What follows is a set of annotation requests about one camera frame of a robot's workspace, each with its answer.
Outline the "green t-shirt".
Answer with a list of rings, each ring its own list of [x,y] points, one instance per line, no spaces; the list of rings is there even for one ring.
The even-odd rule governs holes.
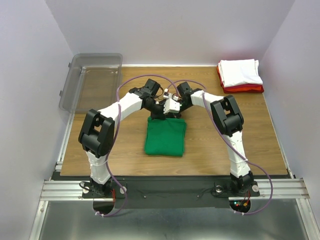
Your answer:
[[[182,157],[187,123],[184,119],[147,119],[144,152],[149,156]]]

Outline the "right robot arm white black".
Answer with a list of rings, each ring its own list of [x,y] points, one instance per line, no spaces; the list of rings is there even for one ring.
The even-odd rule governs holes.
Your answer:
[[[176,87],[178,94],[166,88],[163,112],[179,114],[192,107],[206,109],[215,129],[226,144],[230,161],[230,189],[235,195],[255,190],[256,182],[243,145],[244,117],[232,95],[218,96],[202,89],[192,89],[185,81]]]

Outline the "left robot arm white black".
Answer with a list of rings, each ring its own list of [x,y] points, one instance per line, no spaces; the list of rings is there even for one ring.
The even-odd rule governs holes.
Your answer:
[[[149,78],[144,86],[132,88],[110,106],[100,110],[90,109],[86,113],[78,137],[90,166],[90,186],[83,186],[83,189],[100,197],[111,193],[111,184],[108,182],[111,174],[107,161],[118,135],[120,122],[144,107],[156,112],[158,109],[154,107],[155,98],[161,88],[159,83]]]

